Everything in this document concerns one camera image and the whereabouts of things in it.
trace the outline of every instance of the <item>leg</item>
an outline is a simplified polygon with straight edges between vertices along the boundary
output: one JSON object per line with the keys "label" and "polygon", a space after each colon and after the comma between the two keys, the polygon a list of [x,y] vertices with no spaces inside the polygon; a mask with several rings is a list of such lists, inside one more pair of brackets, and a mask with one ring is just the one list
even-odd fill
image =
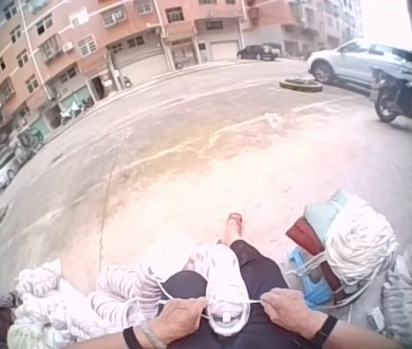
{"label": "leg", "polygon": [[[199,298],[206,296],[206,279],[192,270],[183,270],[174,274],[163,285],[164,289],[174,298]],[[169,345],[169,349],[220,349],[217,336],[212,331],[205,318],[201,319],[199,330],[192,335],[177,340]]]}
{"label": "leg", "polygon": [[[238,257],[241,276],[248,289],[250,300],[258,300],[263,293],[275,287],[288,288],[277,263],[263,256],[255,247],[242,239],[239,221],[234,219],[228,221],[222,240],[229,244]],[[251,304],[248,323],[238,334],[235,345],[242,349],[291,349],[298,348],[294,340],[301,341],[301,339],[296,334],[274,325],[260,304]]]}

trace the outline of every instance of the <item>black car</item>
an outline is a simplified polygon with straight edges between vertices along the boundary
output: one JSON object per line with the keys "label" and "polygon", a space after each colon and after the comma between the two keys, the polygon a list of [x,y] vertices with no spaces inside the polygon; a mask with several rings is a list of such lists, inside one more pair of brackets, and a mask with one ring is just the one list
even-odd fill
{"label": "black car", "polygon": [[251,58],[252,60],[275,60],[278,54],[269,46],[249,45],[241,51],[238,51],[236,57],[240,60],[243,58]]}

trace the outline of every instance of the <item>white sneaker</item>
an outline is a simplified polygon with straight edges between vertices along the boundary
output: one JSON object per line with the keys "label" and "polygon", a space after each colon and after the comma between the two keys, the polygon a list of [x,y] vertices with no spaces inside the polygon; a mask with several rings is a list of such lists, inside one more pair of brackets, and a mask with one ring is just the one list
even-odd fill
{"label": "white sneaker", "polygon": [[251,305],[238,258],[224,244],[210,249],[206,308],[209,324],[218,335],[229,337],[248,322]]}

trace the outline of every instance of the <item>concrete ground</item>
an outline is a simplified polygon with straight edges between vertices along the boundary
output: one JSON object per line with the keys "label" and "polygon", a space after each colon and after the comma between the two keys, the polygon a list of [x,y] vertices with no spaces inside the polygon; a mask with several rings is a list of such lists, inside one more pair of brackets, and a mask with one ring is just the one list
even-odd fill
{"label": "concrete ground", "polygon": [[0,196],[0,292],[60,257],[87,293],[100,268],[133,264],[166,232],[210,241],[242,212],[246,238],[282,262],[306,203],[346,188],[412,243],[412,121],[379,122],[338,87],[282,90],[304,62],[180,76],[106,105],[62,133]]}

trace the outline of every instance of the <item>blue stool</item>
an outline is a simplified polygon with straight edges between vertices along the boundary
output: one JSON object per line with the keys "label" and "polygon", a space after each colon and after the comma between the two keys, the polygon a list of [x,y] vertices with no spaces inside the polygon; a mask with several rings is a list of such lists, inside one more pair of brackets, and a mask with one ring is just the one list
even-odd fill
{"label": "blue stool", "polygon": [[[288,258],[296,263],[297,268],[306,262],[298,246],[288,254]],[[309,275],[301,276],[301,279],[304,286],[304,300],[309,308],[316,308],[331,299],[332,291],[324,277],[317,283],[312,282]]]}

